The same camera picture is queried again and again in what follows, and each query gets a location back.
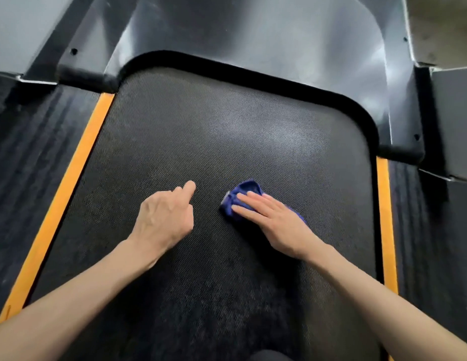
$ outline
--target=finger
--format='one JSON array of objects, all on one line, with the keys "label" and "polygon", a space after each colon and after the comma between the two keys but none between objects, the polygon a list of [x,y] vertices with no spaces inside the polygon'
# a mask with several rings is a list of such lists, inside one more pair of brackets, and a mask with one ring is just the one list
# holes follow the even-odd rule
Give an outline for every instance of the finger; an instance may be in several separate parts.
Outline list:
[{"label": "finger", "polygon": [[232,210],[241,217],[248,219],[260,226],[265,226],[268,224],[269,219],[264,217],[262,214],[257,213],[256,211],[249,210],[240,205],[232,205]]},{"label": "finger", "polygon": [[259,200],[260,202],[264,203],[265,205],[267,205],[271,209],[275,210],[275,209],[278,208],[278,206],[275,203],[273,203],[272,201],[270,201],[266,197],[263,197],[263,196],[261,196],[261,195],[259,195],[257,193],[252,192],[252,191],[248,191],[247,196],[250,196],[252,199]]},{"label": "finger", "polygon": [[248,206],[251,206],[254,210],[261,213],[265,217],[269,217],[273,214],[273,209],[269,208],[265,203],[261,202],[260,200],[254,199],[251,196],[247,196],[241,193],[237,194],[237,198],[241,202],[247,204]]},{"label": "finger", "polygon": [[262,196],[266,198],[267,200],[271,201],[273,204],[275,204],[277,207],[284,207],[284,203],[281,201],[278,201],[277,199],[274,199],[272,196],[269,194],[263,193]]},{"label": "finger", "polygon": [[195,189],[196,185],[191,180],[187,181],[185,185],[183,185],[182,197],[184,200],[186,200],[187,203],[189,203],[192,199],[192,196],[194,196]]}]

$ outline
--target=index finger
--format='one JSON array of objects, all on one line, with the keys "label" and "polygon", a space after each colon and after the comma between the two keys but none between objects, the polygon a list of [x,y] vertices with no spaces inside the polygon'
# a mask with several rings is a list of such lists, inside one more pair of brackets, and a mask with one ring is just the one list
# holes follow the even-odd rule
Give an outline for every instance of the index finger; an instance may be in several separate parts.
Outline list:
[{"label": "index finger", "polygon": [[188,203],[192,199],[192,196],[194,196],[194,192],[195,192],[196,187],[197,186],[195,185],[195,183],[192,180],[187,181],[185,183],[185,185],[183,185],[182,197],[185,200],[187,200]]}]

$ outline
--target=blue cloth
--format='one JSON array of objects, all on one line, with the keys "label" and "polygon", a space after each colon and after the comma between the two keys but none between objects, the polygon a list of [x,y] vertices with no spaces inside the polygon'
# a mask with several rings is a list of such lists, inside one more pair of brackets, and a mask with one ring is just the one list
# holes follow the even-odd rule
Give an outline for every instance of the blue cloth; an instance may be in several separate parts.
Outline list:
[{"label": "blue cloth", "polygon": [[[240,215],[238,215],[237,213],[235,213],[232,210],[232,205],[239,205],[239,206],[243,206],[244,208],[247,208],[249,210],[254,210],[253,208],[251,208],[247,204],[243,203],[242,201],[238,200],[238,198],[237,198],[238,193],[242,193],[244,195],[247,195],[248,191],[252,191],[252,192],[254,192],[256,194],[259,194],[259,195],[263,194],[263,190],[262,190],[261,186],[257,182],[255,182],[254,180],[244,181],[244,182],[238,184],[235,188],[233,188],[231,191],[229,191],[228,193],[225,194],[222,202],[220,203],[220,207],[225,212],[225,215],[227,217],[232,218],[233,220],[236,220],[236,221],[240,221],[240,220],[243,219]],[[302,215],[300,215],[297,212],[295,212],[295,213],[299,216],[300,219],[303,220],[304,223],[307,224],[307,222],[302,217]]]}]

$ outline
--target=person's hand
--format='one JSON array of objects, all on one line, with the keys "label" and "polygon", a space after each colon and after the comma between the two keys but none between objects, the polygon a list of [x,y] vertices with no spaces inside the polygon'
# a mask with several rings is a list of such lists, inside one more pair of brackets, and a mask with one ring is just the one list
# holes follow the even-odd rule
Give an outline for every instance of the person's hand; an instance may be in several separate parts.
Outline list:
[{"label": "person's hand", "polygon": [[238,205],[232,210],[258,224],[271,246],[285,255],[310,260],[326,246],[295,212],[272,196],[249,191],[237,198],[256,212]]},{"label": "person's hand", "polygon": [[188,181],[183,188],[158,191],[140,205],[130,241],[148,268],[194,228],[194,208],[190,200],[195,183]]}]

